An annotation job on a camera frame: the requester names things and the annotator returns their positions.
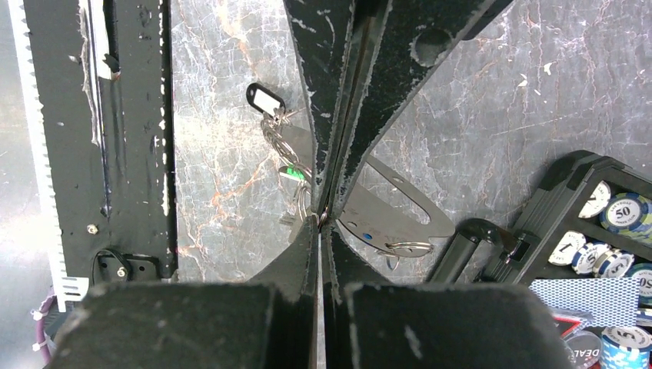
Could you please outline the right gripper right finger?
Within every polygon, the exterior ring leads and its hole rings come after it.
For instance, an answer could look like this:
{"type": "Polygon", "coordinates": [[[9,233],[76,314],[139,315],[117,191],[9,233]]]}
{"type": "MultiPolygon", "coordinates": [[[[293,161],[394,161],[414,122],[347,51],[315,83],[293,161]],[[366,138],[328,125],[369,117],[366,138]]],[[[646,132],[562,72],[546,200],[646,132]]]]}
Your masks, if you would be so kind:
{"type": "Polygon", "coordinates": [[[544,304],[509,284],[392,284],[321,230],[329,368],[569,368],[544,304]]]}

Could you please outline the metal keyring with tags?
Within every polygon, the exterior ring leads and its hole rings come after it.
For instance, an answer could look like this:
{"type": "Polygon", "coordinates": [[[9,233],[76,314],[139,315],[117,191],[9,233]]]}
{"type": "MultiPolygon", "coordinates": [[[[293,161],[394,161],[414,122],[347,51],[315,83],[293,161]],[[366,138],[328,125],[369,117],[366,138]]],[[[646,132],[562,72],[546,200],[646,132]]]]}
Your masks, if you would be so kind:
{"type": "MultiPolygon", "coordinates": [[[[260,126],[265,141],[279,154],[283,162],[282,176],[298,182],[294,198],[297,212],[292,219],[303,220],[308,214],[307,199],[311,193],[311,133],[290,125],[294,114],[284,101],[257,82],[245,92],[247,103],[262,113],[260,126]]],[[[340,224],[360,241],[375,248],[395,269],[401,258],[420,258],[429,254],[432,238],[447,238],[454,234],[452,220],[427,195],[385,163],[370,156],[366,164],[413,201],[428,216],[425,224],[408,217],[360,184],[355,184],[339,217],[340,224]]]]}

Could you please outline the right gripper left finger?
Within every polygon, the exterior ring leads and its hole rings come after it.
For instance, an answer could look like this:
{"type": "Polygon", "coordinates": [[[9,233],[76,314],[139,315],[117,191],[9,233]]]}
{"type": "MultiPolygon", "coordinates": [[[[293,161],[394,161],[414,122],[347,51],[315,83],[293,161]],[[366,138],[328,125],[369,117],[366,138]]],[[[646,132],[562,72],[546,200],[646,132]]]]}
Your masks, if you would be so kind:
{"type": "Polygon", "coordinates": [[[92,288],[62,329],[52,368],[313,368],[318,219],[245,283],[92,288]]]}

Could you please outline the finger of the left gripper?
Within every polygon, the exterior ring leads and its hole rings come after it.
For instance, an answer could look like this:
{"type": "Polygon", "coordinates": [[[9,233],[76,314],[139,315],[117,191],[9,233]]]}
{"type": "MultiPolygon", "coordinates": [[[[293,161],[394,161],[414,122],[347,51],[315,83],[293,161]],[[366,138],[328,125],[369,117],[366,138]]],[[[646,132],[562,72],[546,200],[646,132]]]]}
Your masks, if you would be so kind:
{"type": "Polygon", "coordinates": [[[408,103],[461,41],[485,29],[509,1],[377,1],[362,32],[334,167],[328,214],[344,211],[364,162],[408,103]]]}
{"type": "Polygon", "coordinates": [[[311,206],[342,214],[352,181],[345,177],[371,56],[388,1],[286,1],[312,133],[311,206]]]}

